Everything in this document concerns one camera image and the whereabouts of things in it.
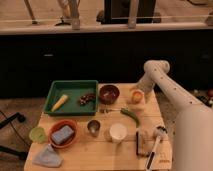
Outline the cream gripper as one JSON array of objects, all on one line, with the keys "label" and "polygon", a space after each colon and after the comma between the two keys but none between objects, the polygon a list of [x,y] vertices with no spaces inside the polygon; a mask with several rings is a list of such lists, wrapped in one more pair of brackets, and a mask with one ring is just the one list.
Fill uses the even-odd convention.
[{"label": "cream gripper", "polygon": [[129,107],[132,109],[144,109],[146,107],[145,94],[140,89],[132,89],[130,91]]}]

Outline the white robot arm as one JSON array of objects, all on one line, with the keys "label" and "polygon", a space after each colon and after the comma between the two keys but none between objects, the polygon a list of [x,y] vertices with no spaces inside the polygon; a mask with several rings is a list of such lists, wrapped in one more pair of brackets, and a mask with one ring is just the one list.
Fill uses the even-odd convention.
[{"label": "white robot arm", "polygon": [[213,171],[213,109],[172,80],[166,60],[148,60],[133,86],[148,95],[155,85],[178,111],[171,171]]}]

